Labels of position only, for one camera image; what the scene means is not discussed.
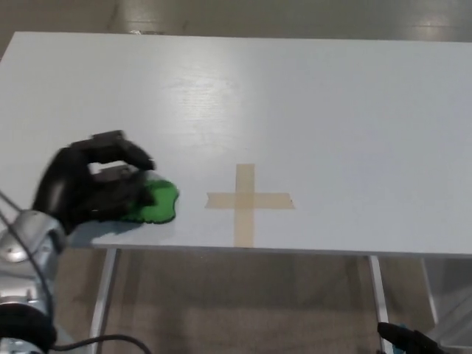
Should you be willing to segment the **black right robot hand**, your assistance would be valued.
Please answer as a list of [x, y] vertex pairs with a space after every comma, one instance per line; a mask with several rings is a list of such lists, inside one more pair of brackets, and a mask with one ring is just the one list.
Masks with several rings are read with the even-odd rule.
[[404, 353], [444, 354], [437, 342], [417, 330], [410, 330], [400, 325], [379, 322], [377, 332], [380, 337], [395, 349]]

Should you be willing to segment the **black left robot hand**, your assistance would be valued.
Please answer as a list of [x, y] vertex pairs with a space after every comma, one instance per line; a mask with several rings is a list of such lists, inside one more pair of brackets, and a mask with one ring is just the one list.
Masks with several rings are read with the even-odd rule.
[[156, 168], [142, 148], [109, 131], [61, 148], [47, 167], [32, 208], [70, 235], [89, 221], [115, 221], [152, 203], [147, 172]]

